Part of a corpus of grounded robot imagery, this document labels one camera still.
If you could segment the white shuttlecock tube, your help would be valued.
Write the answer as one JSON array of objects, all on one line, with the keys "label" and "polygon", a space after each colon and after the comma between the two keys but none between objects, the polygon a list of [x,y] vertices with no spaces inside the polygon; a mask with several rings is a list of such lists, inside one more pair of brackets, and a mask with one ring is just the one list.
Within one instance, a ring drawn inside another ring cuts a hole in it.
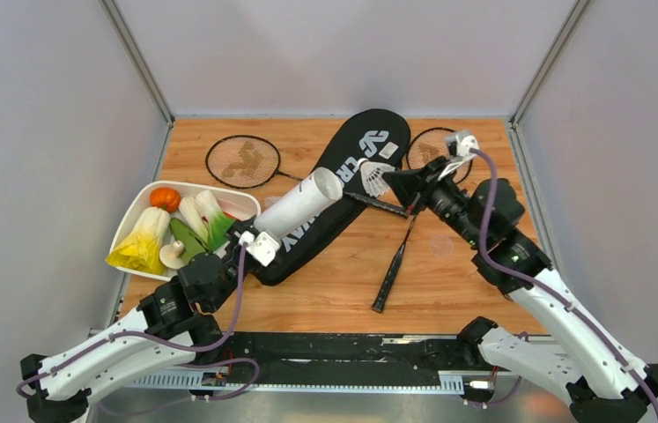
[{"label": "white shuttlecock tube", "polygon": [[259,232],[282,238],[343,197],[339,177],[325,167],[316,168],[254,220]]}]

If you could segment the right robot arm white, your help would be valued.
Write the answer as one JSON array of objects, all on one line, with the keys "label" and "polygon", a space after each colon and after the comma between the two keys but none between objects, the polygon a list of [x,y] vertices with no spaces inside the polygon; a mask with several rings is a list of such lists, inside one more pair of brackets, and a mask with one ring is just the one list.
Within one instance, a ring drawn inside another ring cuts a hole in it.
[{"label": "right robot arm white", "polygon": [[478,317],[461,331],[460,362],[515,372],[561,400],[579,422],[637,422],[648,410],[658,419],[658,363],[624,348],[518,229],[524,209],[508,180],[492,174],[466,194],[448,179],[459,165],[440,157],[420,169],[390,169],[381,179],[404,207],[433,212],[463,238],[484,280],[534,316],[561,348],[548,352]]}]

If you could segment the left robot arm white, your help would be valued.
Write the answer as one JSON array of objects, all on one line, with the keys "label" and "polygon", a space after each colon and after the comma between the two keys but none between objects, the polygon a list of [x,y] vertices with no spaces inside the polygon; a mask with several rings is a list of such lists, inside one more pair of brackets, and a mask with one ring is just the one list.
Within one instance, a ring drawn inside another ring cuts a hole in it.
[{"label": "left robot arm white", "polygon": [[192,256],[168,282],[96,336],[66,352],[22,359],[16,391],[26,401],[30,420],[72,422],[139,376],[220,361],[235,326],[221,330],[213,314],[231,295],[242,303],[244,279],[254,264],[248,247],[260,235],[256,221],[234,221],[222,247]]}]

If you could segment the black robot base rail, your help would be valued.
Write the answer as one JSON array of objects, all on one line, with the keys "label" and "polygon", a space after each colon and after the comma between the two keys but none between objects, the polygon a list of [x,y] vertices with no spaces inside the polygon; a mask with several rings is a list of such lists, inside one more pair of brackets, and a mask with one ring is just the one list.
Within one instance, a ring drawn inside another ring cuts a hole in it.
[{"label": "black robot base rail", "polygon": [[440,373],[481,372],[487,363],[454,336],[236,332],[197,365],[233,360],[230,382],[292,386],[427,387]]}]

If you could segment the clear plastic tube lid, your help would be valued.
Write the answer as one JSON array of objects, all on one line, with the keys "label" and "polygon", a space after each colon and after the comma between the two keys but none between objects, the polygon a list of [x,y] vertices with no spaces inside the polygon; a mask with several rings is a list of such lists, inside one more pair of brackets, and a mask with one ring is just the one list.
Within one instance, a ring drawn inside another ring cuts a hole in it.
[{"label": "clear plastic tube lid", "polygon": [[450,256],[454,251],[453,240],[446,235],[434,235],[428,242],[428,248],[434,256],[443,258]]}]

